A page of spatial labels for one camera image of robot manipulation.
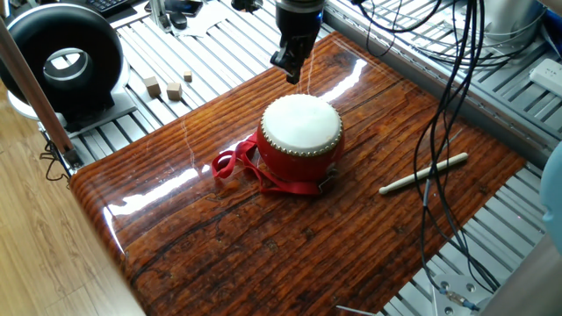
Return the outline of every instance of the glossy wood surface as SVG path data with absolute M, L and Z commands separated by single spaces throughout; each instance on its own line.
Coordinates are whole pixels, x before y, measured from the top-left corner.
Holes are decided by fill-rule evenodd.
M 337 33 L 315 48 L 308 88 L 309 71 L 310 60 L 294 87 L 268 70 L 73 177 L 71 190 L 147 314 L 376 312 L 421 267 L 419 196 L 378 189 L 412 173 L 437 100 Z M 240 166 L 213 179 L 213 158 L 252 134 L 265 106 L 299 89 L 342 115 L 345 154 L 324 195 L 260 194 Z M 462 120 L 452 135 L 451 156 L 470 155 L 447 185 L 465 222 L 523 159 Z M 427 162 L 428 140 L 421 147 Z M 430 207 L 451 233 L 436 199 Z M 426 242 L 428 255 L 443 245 L 434 228 Z

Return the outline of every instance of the drumstick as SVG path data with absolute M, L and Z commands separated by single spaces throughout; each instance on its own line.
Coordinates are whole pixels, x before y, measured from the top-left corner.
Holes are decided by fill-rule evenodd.
M 459 162 L 463 162 L 467 158 L 468 158 L 467 153 L 457 154 L 456 156 L 449 159 L 449 166 L 453 166 L 453 165 L 456 165 Z M 442 169 L 445 169 L 445 168 L 447 168 L 447 161 L 437 163 L 437 171 L 441 171 Z M 418 179 L 422 179 L 422 178 L 428 176 L 430 170 L 431 170 L 431 167 L 427 167 L 424 170 L 416 172 L 416 174 L 418 176 Z M 409 185 L 409 184 L 413 183 L 414 181 L 415 181 L 414 175 L 403 177 L 396 182 L 390 183 L 386 187 L 380 188 L 378 190 L 378 193 L 386 194 L 386 193 L 388 193 L 392 190 L 396 190 L 396 189 L 401 188 L 403 186 Z

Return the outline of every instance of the laminate floor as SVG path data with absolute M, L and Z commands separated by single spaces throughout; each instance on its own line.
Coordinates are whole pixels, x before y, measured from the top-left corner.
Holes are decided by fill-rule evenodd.
M 0 315 L 144 315 L 44 146 L 0 83 Z

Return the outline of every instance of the white object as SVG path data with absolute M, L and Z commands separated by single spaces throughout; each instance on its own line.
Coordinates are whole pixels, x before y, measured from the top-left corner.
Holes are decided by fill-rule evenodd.
M 467 158 L 468 158 L 467 153 L 457 154 L 456 156 L 449 159 L 449 167 L 453 166 L 453 165 L 456 165 L 459 162 L 463 162 Z M 440 171 L 440 170 L 445 169 L 445 168 L 447 168 L 447 161 L 437 163 L 437 171 Z M 418 179 L 422 179 L 422 178 L 428 176 L 430 170 L 431 170 L 431 167 L 427 167 L 424 170 L 418 171 L 416 173 L 416 175 L 418 176 Z M 400 180 L 398 180 L 394 183 L 390 183 L 386 187 L 380 188 L 378 190 L 378 193 L 386 194 L 386 193 L 388 193 L 392 190 L 396 190 L 396 189 L 399 189 L 403 186 L 409 185 L 409 184 L 413 183 L 414 181 L 415 181 L 414 175 L 403 177 L 403 178 L 401 178 Z
M 562 97 L 562 65 L 545 59 L 530 72 L 530 80 Z
M 228 18 L 228 12 L 224 5 L 217 1 L 204 4 L 203 8 L 195 18 L 187 18 L 188 27 L 184 30 L 176 29 L 172 26 L 174 35 L 176 36 L 195 36 L 205 37 L 207 30 Z
M 263 114 L 265 134 L 293 152 L 313 152 L 330 146 L 341 127 L 340 115 L 332 105 L 304 94 L 281 97 Z

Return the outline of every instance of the white device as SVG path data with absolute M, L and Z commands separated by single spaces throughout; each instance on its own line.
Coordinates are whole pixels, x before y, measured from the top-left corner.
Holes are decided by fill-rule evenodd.
M 530 72 L 530 80 L 562 97 L 562 65 L 545 59 Z

